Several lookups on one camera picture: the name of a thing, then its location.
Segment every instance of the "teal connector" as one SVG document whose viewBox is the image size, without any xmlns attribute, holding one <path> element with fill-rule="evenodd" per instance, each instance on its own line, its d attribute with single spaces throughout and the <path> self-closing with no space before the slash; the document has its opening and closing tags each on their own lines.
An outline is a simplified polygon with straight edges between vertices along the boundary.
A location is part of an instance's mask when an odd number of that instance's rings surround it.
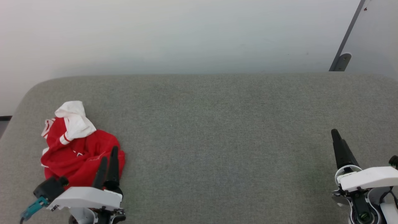
<svg viewBox="0 0 398 224">
<path fill-rule="evenodd" d="M 33 204 L 31 204 L 23 213 L 21 213 L 21 223 L 27 221 L 32 217 L 33 214 L 38 212 L 42 207 L 47 207 L 49 202 L 44 198 L 38 198 Z"/>
</svg>

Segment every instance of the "white wall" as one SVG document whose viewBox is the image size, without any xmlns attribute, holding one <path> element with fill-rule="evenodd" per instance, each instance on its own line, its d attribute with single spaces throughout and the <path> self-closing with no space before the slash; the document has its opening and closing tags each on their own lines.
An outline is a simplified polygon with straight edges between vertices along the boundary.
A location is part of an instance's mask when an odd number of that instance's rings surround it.
<svg viewBox="0 0 398 224">
<path fill-rule="evenodd" d="M 345 71 L 398 79 L 398 1 L 367 0 L 343 53 L 352 54 Z"/>
<path fill-rule="evenodd" d="M 74 75 L 328 71 L 359 0 L 3 0 L 0 116 Z"/>
</svg>

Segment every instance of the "gray metal strip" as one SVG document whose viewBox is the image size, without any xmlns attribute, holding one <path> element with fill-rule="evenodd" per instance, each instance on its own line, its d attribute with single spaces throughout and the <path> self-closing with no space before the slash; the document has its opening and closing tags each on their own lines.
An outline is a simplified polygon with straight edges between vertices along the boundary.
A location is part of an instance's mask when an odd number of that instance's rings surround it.
<svg viewBox="0 0 398 224">
<path fill-rule="evenodd" d="M 345 43 L 347 42 L 347 39 L 348 39 L 348 37 L 349 37 L 349 35 L 350 35 L 350 33 L 351 33 L 351 30 L 352 30 L 352 28 L 354 27 L 355 22 L 357 21 L 357 18 L 358 18 L 358 16 L 359 16 L 359 13 L 362 11 L 362 7 L 363 7 L 365 1 L 366 1 L 366 0 L 361 0 L 361 1 L 359 2 L 358 8 L 357 8 L 357 10 L 355 11 L 354 17 L 352 18 L 351 23 L 350 23 L 349 26 L 348 26 L 347 32 L 345 33 L 345 36 L 344 36 L 344 38 L 343 38 L 343 41 L 342 41 L 341 44 L 340 44 L 339 50 L 337 51 L 337 54 L 336 54 L 336 56 L 334 57 L 333 63 L 332 63 L 332 65 L 330 66 L 329 71 L 334 71 L 334 70 L 336 69 L 337 62 L 339 61 L 339 58 L 340 58 L 340 55 L 341 55 L 341 53 L 342 53 L 342 51 L 343 51 L 343 48 L 344 48 L 344 46 L 345 46 Z"/>
</svg>

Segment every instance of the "gray table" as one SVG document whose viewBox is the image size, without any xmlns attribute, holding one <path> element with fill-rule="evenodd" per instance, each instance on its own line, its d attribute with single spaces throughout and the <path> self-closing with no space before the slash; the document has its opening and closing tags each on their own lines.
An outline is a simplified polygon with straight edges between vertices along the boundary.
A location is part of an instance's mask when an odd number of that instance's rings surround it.
<svg viewBox="0 0 398 224">
<path fill-rule="evenodd" d="M 330 130 L 363 168 L 398 154 L 398 85 L 377 75 L 143 75 L 33 87 L 0 141 L 2 223 L 17 223 L 44 180 L 44 120 L 81 100 L 126 152 L 125 223 L 345 224 Z M 30 224 L 67 223 L 66 209 Z"/>
</svg>

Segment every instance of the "gray floor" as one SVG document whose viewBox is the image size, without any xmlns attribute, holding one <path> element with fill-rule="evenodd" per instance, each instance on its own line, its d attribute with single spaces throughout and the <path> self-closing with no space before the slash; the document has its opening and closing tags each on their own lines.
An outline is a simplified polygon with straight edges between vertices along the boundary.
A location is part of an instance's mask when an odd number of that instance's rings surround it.
<svg viewBox="0 0 398 224">
<path fill-rule="evenodd" d="M 4 131 L 6 130 L 8 123 L 9 121 L 0 121 L 0 138 L 3 135 Z"/>
</svg>

